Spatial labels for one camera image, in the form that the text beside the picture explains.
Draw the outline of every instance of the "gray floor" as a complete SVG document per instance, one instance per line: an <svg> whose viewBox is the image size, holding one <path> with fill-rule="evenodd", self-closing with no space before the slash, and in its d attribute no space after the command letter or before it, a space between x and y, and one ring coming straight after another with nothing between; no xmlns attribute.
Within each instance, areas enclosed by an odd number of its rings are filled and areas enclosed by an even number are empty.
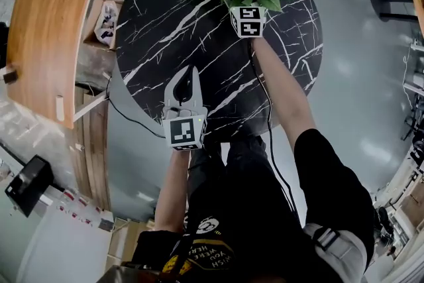
<svg viewBox="0 0 424 283"><path fill-rule="evenodd" d="M373 12L370 0L314 1L323 25L324 51L317 82L309 95L312 111L317 126L343 162L373 192L390 180L408 148L399 136L409 109L401 84L411 27L407 23L383 23ZM117 70L114 75L111 96L117 107L160 133L160 126L130 97ZM276 162L292 186L303 219L304 196L281 127L275 129L274 141ZM154 202L148 203L143 195L157 197L169 155L163 140L109 108L113 210L134 218L148 217Z"/></svg>
<svg viewBox="0 0 424 283"><path fill-rule="evenodd" d="M0 21L10 21L13 1L0 0ZM408 148L399 136L409 109L401 83L411 27L407 23L381 22L370 0L314 1L323 25L324 50L321 69L309 95L312 111L319 129L342 161L373 192L390 180ZM104 87L101 73L111 70L113 64L113 57L83 47L78 80L99 82ZM111 96L115 105L161 133L160 126L129 95L116 68L114 77ZM19 111L7 100L1 84L0 139L24 160L36 153L44 156L63 186L75 186L63 130ZM280 127L275 128L274 141L277 164L292 185L302 218L306 206L293 156ZM170 150L163 140L124 120L109 106L108 151L113 212L146 219L158 197Z"/></svg>

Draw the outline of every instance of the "strap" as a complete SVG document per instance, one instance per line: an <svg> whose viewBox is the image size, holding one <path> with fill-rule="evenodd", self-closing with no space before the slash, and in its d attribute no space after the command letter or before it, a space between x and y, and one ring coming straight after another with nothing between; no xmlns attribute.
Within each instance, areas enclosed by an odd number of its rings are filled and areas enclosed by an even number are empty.
<svg viewBox="0 0 424 283"><path fill-rule="evenodd" d="M337 230L332 228L320 227L316 232L314 232L312 240L317 243L317 245L327 251L328 248L340 237L340 233Z"/></svg>

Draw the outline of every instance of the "white object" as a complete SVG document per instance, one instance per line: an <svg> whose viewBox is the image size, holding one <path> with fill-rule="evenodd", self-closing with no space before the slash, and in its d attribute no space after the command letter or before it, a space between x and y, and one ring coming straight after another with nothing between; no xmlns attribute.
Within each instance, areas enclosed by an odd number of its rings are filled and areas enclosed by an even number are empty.
<svg viewBox="0 0 424 283"><path fill-rule="evenodd" d="M402 209L397 209L394 213L394 217L409 239L412 239L415 234L415 227L412 225L408 216L403 212Z"/></svg>
<svg viewBox="0 0 424 283"><path fill-rule="evenodd" d="M56 119L58 121L65 120L64 98L61 95L56 97Z"/></svg>
<svg viewBox="0 0 424 283"><path fill-rule="evenodd" d="M366 270L364 276L368 283L380 283L393 269L393 257L382 254Z"/></svg>
<svg viewBox="0 0 424 283"><path fill-rule="evenodd" d="M0 76L4 76L7 73L6 67L0 69Z"/></svg>
<svg viewBox="0 0 424 283"><path fill-rule="evenodd" d="M95 36L99 42L111 46L117 21L118 8L116 2L104 1L94 28Z"/></svg>
<svg viewBox="0 0 424 283"><path fill-rule="evenodd" d="M422 89L419 89L419 88L418 88L418 87L416 87L416 86L413 86L413 85L410 85L410 84L404 83L404 84L403 84L403 87L404 87L405 89L410 89L411 91L414 91L415 93L418 93L419 95L424 96L424 91L423 91Z"/></svg>
<svg viewBox="0 0 424 283"><path fill-rule="evenodd" d="M308 223L303 232L313 238L321 228L318 224ZM317 255L333 268L343 283L360 283L367 255L364 243L357 236L350 231L327 229L316 243Z"/></svg>
<svg viewBox="0 0 424 283"><path fill-rule="evenodd" d="M26 250L16 283L97 282L105 271L111 235L51 205Z"/></svg>
<svg viewBox="0 0 424 283"><path fill-rule="evenodd" d="M418 72L415 72L413 74L413 83L420 88L424 87L424 74L420 74Z"/></svg>
<svg viewBox="0 0 424 283"><path fill-rule="evenodd" d="M84 116L88 111L90 111L94 107L98 106L104 100L106 100L106 91L103 91L96 95L89 103L77 107L76 112L74 114L74 121L77 121L79 118Z"/></svg>
<svg viewBox="0 0 424 283"><path fill-rule="evenodd" d="M266 24L265 7L230 8L231 24L239 38L261 37Z"/></svg>
<svg viewBox="0 0 424 283"><path fill-rule="evenodd" d="M88 204L81 219L85 224L98 227L101 222L101 209L92 203Z"/></svg>
<svg viewBox="0 0 424 283"><path fill-rule="evenodd" d="M65 190L60 196L56 209L65 213L70 211L71 204L75 201L76 193L73 190Z"/></svg>
<svg viewBox="0 0 424 283"><path fill-rule="evenodd" d="M411 48L415 51L422 51L424 52L424 46L421 45L416 45L416 44L411 44Z"/></svg>
<svg viewBox="0 0 424 283"><path fill-rule="evenodd" d="M103 74L103 77L105 77L107 80L111 79L110 75L107 74L106 72L103 72L102 74Z"/></svg>
<svg viewBox="0 0 424 283"><path fill-rule="evenodd" d="M206 115L164 119L162 125L168 146L178 150L195 150L203 145Z"/></svg>

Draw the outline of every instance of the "person's hand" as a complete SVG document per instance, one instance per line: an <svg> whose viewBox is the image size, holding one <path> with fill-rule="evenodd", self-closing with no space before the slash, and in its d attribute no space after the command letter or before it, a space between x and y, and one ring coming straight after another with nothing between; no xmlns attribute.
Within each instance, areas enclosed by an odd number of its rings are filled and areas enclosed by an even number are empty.
<svg viewBox="0 0 424 283"><path fill-rule="evenodd" d="M176 157L178 160L188 160L190 158L190 151L189 150L177 151L176 149L173 149L172 155Z"/></svg>

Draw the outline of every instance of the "round table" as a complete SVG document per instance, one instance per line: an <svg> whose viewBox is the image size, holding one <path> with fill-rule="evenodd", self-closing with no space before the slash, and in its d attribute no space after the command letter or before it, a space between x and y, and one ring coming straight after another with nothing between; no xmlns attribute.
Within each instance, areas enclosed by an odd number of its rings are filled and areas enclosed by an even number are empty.
<svg viewBox="0 0 424 283"><path fill-rule="evenodd" d="M282 0L281 5L282 13L268 12L264 38L309 93L323 49L317 8L313 0ZM249 65L247 46L220 0L125 0L119 15L118 67L134 100L160 123L166 84L193 64L209 110L206 135L216 141L268 130L269 105Z"/></svg>

